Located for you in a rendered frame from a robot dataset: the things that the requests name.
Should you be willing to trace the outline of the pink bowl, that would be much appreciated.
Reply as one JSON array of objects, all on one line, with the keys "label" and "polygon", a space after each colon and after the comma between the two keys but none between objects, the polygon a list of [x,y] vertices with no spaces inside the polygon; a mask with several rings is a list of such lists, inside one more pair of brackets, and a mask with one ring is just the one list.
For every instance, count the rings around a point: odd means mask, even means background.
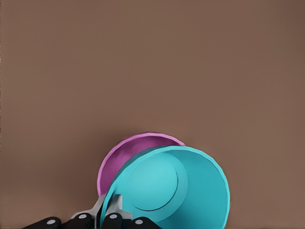
[{"label": "pink bowl", "polygon": [[132,135],[114,146],[105,156],[98,171],[97,192],[106,194],[122,166],[136,154],[154,147],[185,146],[185,143],[171,135],[145,132]]}]

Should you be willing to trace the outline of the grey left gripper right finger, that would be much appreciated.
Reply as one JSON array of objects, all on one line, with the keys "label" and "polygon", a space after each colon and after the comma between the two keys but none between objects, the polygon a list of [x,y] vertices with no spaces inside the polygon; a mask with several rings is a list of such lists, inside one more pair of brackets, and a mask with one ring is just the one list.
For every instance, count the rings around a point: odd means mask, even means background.
[{"label": "grey left gripper right finger", "polygon": [[122,195],[114,195],[103,223],[102,229],[131,229],[132,213],[123,210]]}]

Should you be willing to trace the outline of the blue bowl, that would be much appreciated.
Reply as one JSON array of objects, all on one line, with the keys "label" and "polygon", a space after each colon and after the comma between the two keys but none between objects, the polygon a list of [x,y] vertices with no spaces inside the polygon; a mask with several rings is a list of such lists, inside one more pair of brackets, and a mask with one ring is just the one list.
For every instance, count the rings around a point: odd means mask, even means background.
[{"label": "blue bowl", "polygon": [[130,158],[110,185],[101,220],[115,195],[122,196],[124,211],[162,229],[224,229],[230,210],[223,170],[188,146],[149,148]]}]

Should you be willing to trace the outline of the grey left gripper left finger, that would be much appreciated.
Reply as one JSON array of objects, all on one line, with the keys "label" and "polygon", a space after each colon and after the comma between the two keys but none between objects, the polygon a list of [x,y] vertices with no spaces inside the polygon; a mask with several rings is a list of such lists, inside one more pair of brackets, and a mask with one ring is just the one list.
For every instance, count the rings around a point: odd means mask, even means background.
[{"label": "grey left gripper left finger", "polygon": [[100,218],[105,194],[101,195],[95,205],[85,211],[75,213],[70,220],[63,223],[62,229],[100,229]]}]

